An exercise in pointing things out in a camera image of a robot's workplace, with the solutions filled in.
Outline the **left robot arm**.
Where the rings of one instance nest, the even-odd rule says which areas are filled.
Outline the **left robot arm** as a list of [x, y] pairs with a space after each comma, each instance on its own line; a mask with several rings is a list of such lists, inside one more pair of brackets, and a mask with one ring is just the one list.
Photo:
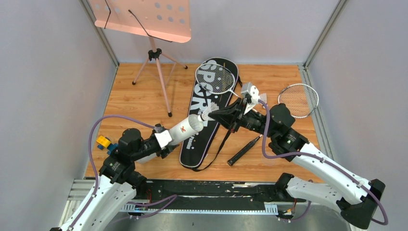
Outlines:
[[104, 160], [95, 182], [79, 208], [55, 231], [102, 231], [131, 199], [147, 194], [146, 177], [135, 170], [136, 162], [165, 158], [188, 138], [186, 126], [170, 129], [157, 125], [143, 139], [136, 128], [126, 129], [118, 146]]

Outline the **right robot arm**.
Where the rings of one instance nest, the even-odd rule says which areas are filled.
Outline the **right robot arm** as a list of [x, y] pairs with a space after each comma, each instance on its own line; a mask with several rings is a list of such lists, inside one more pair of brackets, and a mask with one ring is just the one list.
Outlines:
[[374, 214], [380, 210], [381, 225], [389, 220], [381, 196], [385, 184], [368, 180], [345, 169], [326, 156], [306, 137], [293, 129], [294, 117], [285, 104], [279, 103], [266, 108], [266, 114], [246, 111], [248, 103], [237, 99], [233, 104], [219, 108], [209, 104], [207, 116], [230, 132], [240, 127], [262, 135], [262, 154], [267, 159], [282, 158], [301, 166], [322, 180], [312, 183], [289, 173], [283, 173], [276, 182], [275, 195], [281, 201], [290, 197], [304, 199], [326, 206], [351, 225], [367, 229], [374, 221]]

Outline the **white shuttlecock tube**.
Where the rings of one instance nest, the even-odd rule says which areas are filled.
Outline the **white shuttlecock tube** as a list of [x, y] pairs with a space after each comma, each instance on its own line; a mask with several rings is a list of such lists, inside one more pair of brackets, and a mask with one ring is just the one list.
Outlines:
[[[176, 124], [170, 130], [170, 134], [174, 138], [172, 144], [180, 144], [184, 140], [189, 139], [196, 133], [199, 133], [204, 128], [204, 122], [198, 120], [198, 115], [189, 115], [187, 118]], [[136, 154], [134, 160], [140, 164], [144, 164], [154, 158], [156, 158], [155, 151], [149, 144], [147, 139], [143, 145], [141, 152]]]

